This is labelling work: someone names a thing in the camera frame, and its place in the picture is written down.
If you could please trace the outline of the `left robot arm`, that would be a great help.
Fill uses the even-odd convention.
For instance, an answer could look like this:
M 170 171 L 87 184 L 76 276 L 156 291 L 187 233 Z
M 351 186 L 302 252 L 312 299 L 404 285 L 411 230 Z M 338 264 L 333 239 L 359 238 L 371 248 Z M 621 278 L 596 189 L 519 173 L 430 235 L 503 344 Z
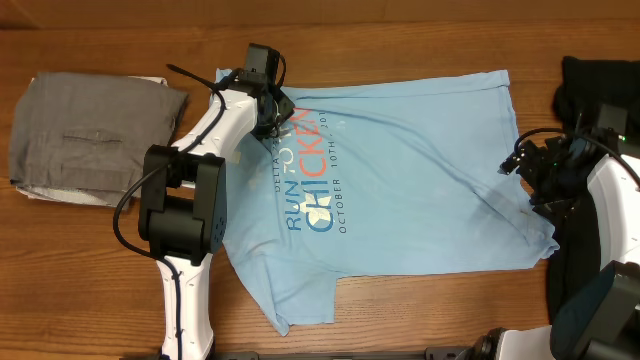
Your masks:
M 194 128 L 144 158 L 138 232 L 160 270 L 164 294 L 163 359 L 210 359 L 210 269 L 226 231 L 226 163 L 248 134 L 275 135 L 294 113 L 282 86 L 284 57 L 249 45 L 245 64 L 218 82 Z

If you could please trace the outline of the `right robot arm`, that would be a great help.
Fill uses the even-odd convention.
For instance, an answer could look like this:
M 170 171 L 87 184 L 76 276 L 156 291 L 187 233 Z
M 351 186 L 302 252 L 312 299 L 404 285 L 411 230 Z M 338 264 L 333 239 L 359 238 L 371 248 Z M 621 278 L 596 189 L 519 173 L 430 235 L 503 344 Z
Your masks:
M 538 147 L 522 135 L 500 165 L 532 187 L 556 227 L 547 278 L 551 323 L 496 328 L 428 359 L 636 359 L 639 356 L 639 139 L 627 109 L 601 103 Z

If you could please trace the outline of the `light blue printed t-shirt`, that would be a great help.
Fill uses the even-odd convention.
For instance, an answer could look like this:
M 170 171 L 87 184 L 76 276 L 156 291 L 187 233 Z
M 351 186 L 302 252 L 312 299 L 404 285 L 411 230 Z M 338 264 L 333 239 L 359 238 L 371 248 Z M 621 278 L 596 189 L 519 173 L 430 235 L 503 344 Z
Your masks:
M 557 249 L 517 175 L 504 70 L 288 90 L 277 138 L 245 137 L 227 167 L 224 246 L 271 325 L 330 323 L 357 276 L 533 267 Z

